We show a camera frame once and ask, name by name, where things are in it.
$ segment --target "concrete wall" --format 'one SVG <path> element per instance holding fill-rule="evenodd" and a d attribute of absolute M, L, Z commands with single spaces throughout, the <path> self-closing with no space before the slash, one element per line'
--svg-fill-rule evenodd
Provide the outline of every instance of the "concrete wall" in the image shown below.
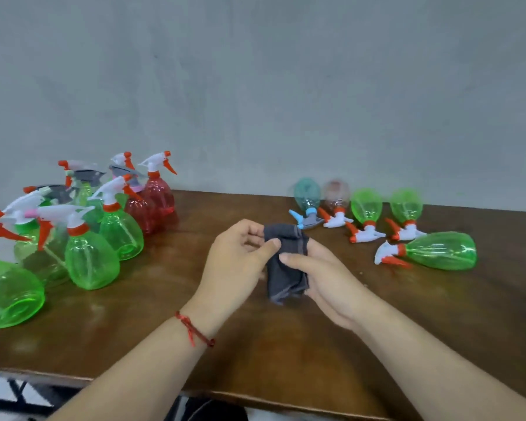
<path fill-rule="evenodd" d="M 125 150 L 526 211 L 526 0 L 0 0 L 0 208 Z"/>

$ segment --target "white floor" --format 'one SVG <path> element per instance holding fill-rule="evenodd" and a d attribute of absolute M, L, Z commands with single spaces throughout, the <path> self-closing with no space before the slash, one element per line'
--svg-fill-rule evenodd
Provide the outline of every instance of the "white floor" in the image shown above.
<path fill-rule="evenodd" d="M 29 384 L 23 389 L 23 396 L 27 403 L 33 403 L 34 405 L 51 406 L 45 399 L 43 399 Z M 15 396 L 8 385 L 5 378 L 0 378 L 0 399 L 15 401 Z M 182 399 L 182 408 L 178 411 L 178 419 L 183 414 L 183 406 L 185 399 Z M 290 417 L 287 415 L 275 414 L 273 412 L 261 411 L 259 409 L 247 408 L 247 415 L 250 421 L 320 421 L 325 420 L 321 417 L 315 417 L 312 415 L 299 415 Z M 28 418 L 34 418 L 36 421 L 41 421 L 43 418 L 35 415 L 18 415 L 6 412 L 0 412 L 0 421 L 27 421 Z"/>

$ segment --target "brown tabletop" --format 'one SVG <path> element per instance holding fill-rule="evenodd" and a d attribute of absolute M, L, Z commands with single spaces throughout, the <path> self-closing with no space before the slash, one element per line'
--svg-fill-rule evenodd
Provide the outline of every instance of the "brown tabletop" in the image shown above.
<path fill-rule="evenodd" d="M 96 378 L 193 295 L 218 233 L 242 218 L 293 223 L 288 209 L 296 208 L 293 198 L 273 196 L 176 191 L 175 198 L 175 231 L 148 238 L 116 282 L 97 291 L 66 283 L 34 318 L 0 330 L 0 373 L 55 384 Z M 389 232 L 383 219 L 378 229 Z M 526 396 L 526 213 L 426 206 L 420 229 L 471 234 L 476 268 L 376 266 L 381 240 L 351 244 L 345 228 L 307 233 L 373 292 Z M 252 406 L 417 417 L 360 339 L 307 297 L 270 303 L 264 283 L 228 320 L 184 389 Z"/>

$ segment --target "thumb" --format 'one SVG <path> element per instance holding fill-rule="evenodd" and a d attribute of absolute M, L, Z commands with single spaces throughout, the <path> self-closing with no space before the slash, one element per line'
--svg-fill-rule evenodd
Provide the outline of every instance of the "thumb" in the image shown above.
<path fill-rule="evenodd" d="M 301 270 L 309 275 L 315 276 L 320 273 L 323 268 L 323 260 L 308 257 L 302 254 L 283 253 L 279 255 L 279 259 L 288 267 Z"/>
<path fill-rule="evenodd" d="M 263 269 L 263 266 L 269 261 L 269 259 L 276 254 L 276 252 L 281 248 L 281 240 L 277 238 L 273 238 L 268 240 L 266 243 L 261 245 L 260 248 L 255 250 L 250 254 L 250 256 L 256 258 L 261 268 Z"/>

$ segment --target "person's right hand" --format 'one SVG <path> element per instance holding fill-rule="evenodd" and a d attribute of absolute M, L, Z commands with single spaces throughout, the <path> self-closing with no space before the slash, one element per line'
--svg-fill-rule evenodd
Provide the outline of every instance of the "person's right hand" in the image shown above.
<path fill-rule="evenodd" d="M 331 251 L 310 238 L 307 256 L 283 253 L 279 258 L 288 267 L 308 274 L 306 295 L 327 317 L 343 328 L 356 327 L 355 304 L 368 290 Z"/>

